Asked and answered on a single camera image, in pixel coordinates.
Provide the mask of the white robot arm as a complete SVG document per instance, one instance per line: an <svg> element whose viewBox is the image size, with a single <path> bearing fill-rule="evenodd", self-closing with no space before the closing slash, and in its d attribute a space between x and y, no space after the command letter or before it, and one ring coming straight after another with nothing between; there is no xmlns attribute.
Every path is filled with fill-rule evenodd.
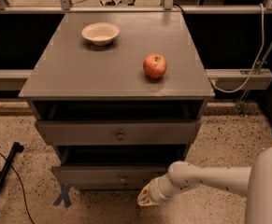
<svg viewBox="0 0 272 224"><path fill-rule="evenodd" d="M198 167L176 161L141 190L137 203L159 205L197 185L245 197L245 224L272 224L272 147L262 151L251 167Z"/></svg>

